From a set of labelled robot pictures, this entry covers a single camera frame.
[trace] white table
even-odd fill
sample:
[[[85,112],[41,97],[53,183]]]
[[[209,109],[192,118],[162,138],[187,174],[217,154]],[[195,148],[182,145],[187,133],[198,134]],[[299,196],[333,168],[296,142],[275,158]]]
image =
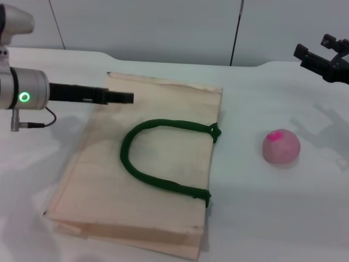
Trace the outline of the white table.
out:
[[[51,82],[104,86],[107,71],[224,87],[210,176],[212,203],[200,261],[349,260],[349,86],[325,83],[299,63],[255,68],[118,61],[98,52],[10,49],[13,67],[44,70]],[[0,261],[126,262],[182,259],[52,233],[42,217],[91,105],[49,102],[51,128],[11,133],[0,112]],[[48,122],[45,111],[23,121]],[[299,135],[299,161],[261,156],[272,129]]]

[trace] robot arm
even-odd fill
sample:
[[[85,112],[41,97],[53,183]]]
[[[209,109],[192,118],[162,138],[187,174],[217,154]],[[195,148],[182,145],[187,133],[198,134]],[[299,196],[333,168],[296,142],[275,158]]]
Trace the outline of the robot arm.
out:
[[[19,110],[41,110],[49,100],[94,103],[133,103],[133,93],[112,92],[105,88],[50,83],[43,71],[13,68],[9,64],[9,51],[4,45],[11,43],[16,34],[32,33],[34,18],[16,7],[0,4],[0,109],[13,111],[11,131],[20,128],[40,128],[40,123],[19,122]]]
[[[349,85],[349,41],[347,39],[336,41],[331,35],[325,34],[321,45],[333,49],[338,55],[329,61],[298,44],[294,56],[302,60],[300,66],[321,75],[327,82],[342,82]]]

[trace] pink ball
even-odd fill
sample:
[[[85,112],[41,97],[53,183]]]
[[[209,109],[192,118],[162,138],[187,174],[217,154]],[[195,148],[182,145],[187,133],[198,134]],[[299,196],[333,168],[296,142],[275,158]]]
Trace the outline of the pink ball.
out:
[[[298,157],[299,152],[299,139],[286,129],[270,132],[263,141],[263,156],[273,164],[288,164]]]

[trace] green led ring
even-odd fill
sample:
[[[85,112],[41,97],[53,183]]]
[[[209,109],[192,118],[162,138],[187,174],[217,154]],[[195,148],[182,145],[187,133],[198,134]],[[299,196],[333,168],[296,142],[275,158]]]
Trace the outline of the green led ring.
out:
[[[28,102],[30,100],[31,96],[28,92],[22,92],[20,93],[19,100],[22,103]]]

